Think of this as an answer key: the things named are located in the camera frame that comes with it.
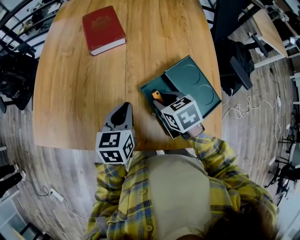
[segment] plaid shirt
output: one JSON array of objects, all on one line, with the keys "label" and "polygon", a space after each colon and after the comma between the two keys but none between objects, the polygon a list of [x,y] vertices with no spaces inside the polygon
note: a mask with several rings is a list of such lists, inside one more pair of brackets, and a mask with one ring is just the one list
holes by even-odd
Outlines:
[{"label": "plaid shirt", "polygon": [[[227,209],[238,211],[245,203],[264,204],[276,221],[277,207],[269,193],[249,179],[237,165],[228,143],[201,134],[189,140],[210,179],[210,211],[213,219]],[[96,203],[85,239],[152,239],[156,223],[153,213],[146,157],[135,152],[127,173],[124,165],[96,164]]]}]

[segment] dark hair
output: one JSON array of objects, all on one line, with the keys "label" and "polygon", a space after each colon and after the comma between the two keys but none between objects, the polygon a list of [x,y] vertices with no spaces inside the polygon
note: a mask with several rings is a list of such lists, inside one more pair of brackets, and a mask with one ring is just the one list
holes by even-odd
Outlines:
[{"label": "dark hair", "polygon": [[205,240],[280,240],[278,228],[262,205],[229,210],[205,231]]}]

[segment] white cube with markers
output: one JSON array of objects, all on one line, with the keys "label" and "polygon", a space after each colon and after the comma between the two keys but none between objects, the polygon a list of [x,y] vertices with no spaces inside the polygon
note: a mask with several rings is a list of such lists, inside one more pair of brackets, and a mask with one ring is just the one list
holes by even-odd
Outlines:
[{"label": "white cube with markers", "polygon": [[186,95],[161,110],[168,127],[180,133],[185,133],[203,121],[196,101],[191,95]]},{"label": "white cube with markers", "polygon": [[105,164],[125,164],[134,147],[132,130],[97,133],[96,152]]}]

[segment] book cover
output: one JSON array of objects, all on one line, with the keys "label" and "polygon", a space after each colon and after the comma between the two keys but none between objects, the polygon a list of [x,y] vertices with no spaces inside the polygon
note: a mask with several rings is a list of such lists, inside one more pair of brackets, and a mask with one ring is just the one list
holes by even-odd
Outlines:
[{"label": "book cover", "polygon": [[83,16],[82,25],[88,49],[92,55],[126,42],[126,35],[112,6]]}]

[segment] wooden desk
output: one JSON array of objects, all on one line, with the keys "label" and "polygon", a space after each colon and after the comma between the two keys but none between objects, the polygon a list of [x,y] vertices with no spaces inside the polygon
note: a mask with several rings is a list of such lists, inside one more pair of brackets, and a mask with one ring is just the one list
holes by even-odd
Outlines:
[{"label": "wooden desk", "polygon": [[[127,43],[91,56],[82,16],[113,5]],[[168,137],[140,87],[191,55],[221,97],[217,58],[198,0],[72,0],[59,9],[40,57],[34,91],[37,145],[94,150],[96,133],[118,104],[133,105],[136,150],[185,148]],[[221,137],[222,108],[204,121]]]},{"label": "wooden desk", "polygon": [[[256,63],[254,67],[259,68],[261,66],[272,63],[279,59],[287,58],[288,55],[285,50],[285,46],[282,42],[282,39],[274,23],[272,22],[268,13],[266,12],[266,10],[265,9],[259,10],[256,14],[253,15],[253,19],[255,22],[257,38],[269,44],[272,48],[274,48],[279,53],[274,57],[270,57],[267,58],[266,60]],[[251,42],[253,42],[253,39],[248,40],[246,44]]]}]

